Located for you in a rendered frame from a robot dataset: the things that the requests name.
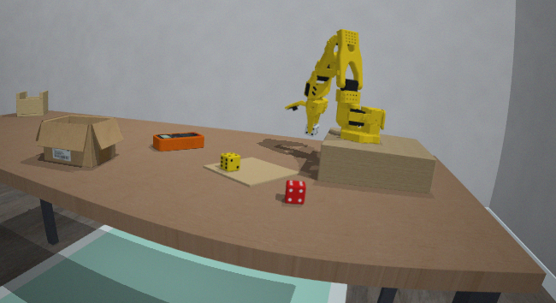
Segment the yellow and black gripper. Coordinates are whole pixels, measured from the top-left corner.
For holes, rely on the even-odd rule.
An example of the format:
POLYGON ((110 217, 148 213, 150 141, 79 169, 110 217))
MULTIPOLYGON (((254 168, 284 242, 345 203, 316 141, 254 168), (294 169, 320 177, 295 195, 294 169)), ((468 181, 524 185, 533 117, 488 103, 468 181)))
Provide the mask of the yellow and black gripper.
POLYGON ((301 100, 296 103, 289 104, 287 107, 285 107, 285 109, 288 110, 293 109, 293 111, 295 111, 298 109, 297 108, 298 106, 300 105, 306 106, 308 103, 308 105, 306 106, 306 114, 307 114, 307 129, 308 129, 308 133, 310 134, 312 132, 314 123, 318 124, 320 115, 323 114, 324 111, 327 109, 328 100, 326 98, 307 98, 307 101, 304 102, 303 100, 301 100))

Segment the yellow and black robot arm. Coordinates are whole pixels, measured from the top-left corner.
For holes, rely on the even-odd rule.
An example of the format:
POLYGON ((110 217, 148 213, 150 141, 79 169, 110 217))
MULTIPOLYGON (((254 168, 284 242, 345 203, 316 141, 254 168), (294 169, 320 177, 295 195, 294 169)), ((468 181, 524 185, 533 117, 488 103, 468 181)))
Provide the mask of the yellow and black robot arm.
POLYGON ((337 35, 328 40, 324 50, 322 58, 315 66, 316 71, 314 70, 306 81, 304 95, 307 98, 326 96, 330 91, 332 78, 336 76, 336 85, 340 88, 336 89, 335 98, 338 102, 336 122, 342 132, 340 138, 358 143, 379 144, 384 111, 365 106, 361 106, 360 110, 359 105, 361 92, 358 90, 363 87, 363 67, 358 33, 340 29, 337 35), (338 51, 334 52, 336 45, 338 51), (353 80, 346 79, 348 64, 353 73, 353 80), (324 83, 316 83, 317 80, 324 83))

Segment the orange digital multimeter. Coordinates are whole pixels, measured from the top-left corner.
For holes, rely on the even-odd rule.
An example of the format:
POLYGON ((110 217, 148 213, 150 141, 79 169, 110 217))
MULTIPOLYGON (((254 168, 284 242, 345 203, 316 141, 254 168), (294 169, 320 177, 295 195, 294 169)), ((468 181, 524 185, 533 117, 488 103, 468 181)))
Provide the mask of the orange digital multimeter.
POLYGON ((153 135, 153 146, 160 152, 204 147, 204 136, 195 132, 153 135))

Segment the red die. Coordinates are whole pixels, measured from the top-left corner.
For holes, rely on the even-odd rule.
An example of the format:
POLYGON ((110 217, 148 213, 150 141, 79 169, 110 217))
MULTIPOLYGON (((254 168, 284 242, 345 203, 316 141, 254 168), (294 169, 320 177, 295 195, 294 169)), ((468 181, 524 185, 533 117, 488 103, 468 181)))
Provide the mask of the red die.
POLYGON ((302 205, 305 202, 305 189, 304 181, 287 181, 285 202, 302 205))

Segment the yellow die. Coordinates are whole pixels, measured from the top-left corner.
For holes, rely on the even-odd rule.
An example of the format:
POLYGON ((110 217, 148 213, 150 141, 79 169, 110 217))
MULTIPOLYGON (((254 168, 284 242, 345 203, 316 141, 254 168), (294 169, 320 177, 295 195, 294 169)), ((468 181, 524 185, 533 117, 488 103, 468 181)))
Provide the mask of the yellow die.
POLYGON ((220 168, 228 172, 240 170, 240 155, 232 152, 221 154, 220 168))

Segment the white die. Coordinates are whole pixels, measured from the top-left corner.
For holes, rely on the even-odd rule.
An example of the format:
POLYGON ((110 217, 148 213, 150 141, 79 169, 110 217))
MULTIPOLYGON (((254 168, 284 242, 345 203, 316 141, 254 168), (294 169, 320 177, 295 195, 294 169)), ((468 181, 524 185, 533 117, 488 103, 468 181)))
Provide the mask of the white die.
POLYGON ((305 127, 305 134, 307 134, 307 135, 309 135, 309 136, 312 136, 312 137, 315 137, 315 136, 317 135, 318 128, 319 128, 319 124, 316 124, 316 123, 315 123, 314 126, 313 126, 313 129, 312 129, 312 132, 309 134, 309 133, 308 133, 308 129, 307 129, 307 124, 306 124, 306 127, 305 127))

